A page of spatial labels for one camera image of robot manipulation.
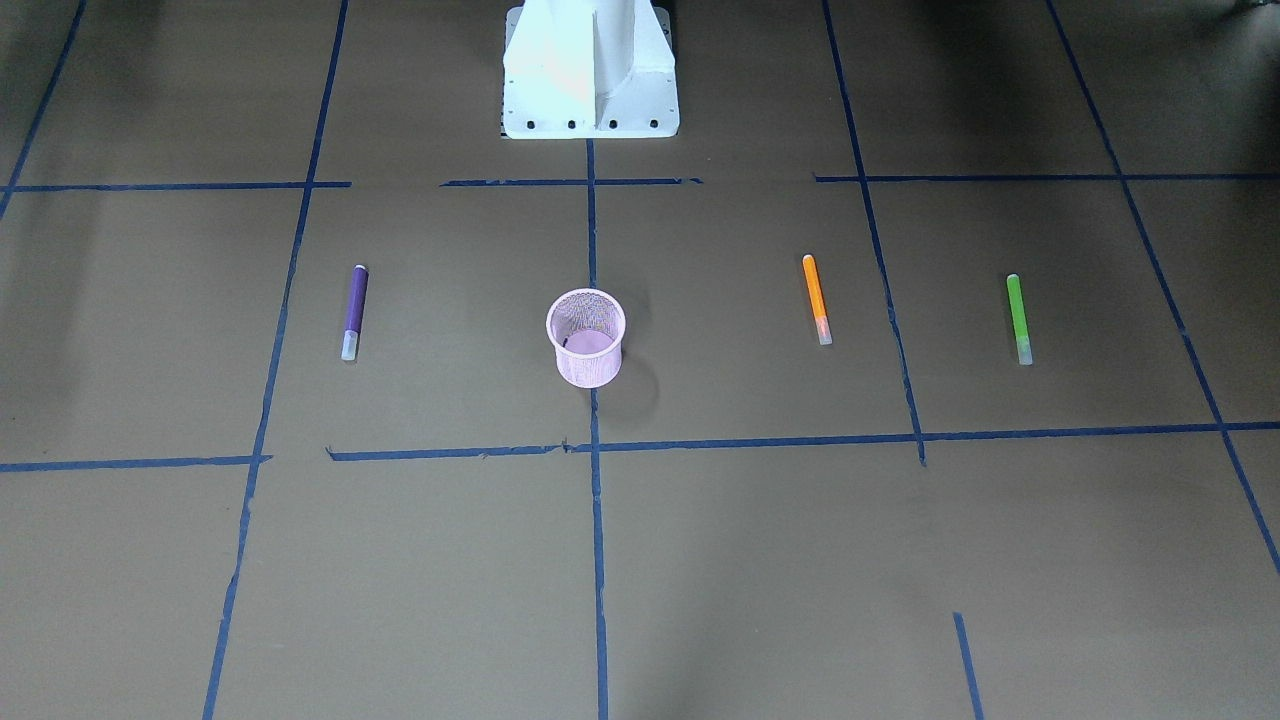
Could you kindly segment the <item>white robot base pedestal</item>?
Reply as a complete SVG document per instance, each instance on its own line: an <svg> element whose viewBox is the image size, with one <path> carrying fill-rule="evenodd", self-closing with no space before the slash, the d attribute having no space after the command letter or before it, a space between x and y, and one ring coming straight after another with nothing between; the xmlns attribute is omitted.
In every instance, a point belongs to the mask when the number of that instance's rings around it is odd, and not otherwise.
<svg viewBox="0 0 1280 720"><path fill-rule="evenodd" d="M524 1L506 13L502 132L669 138L681 124L672 12L654 1Z"/></svg>

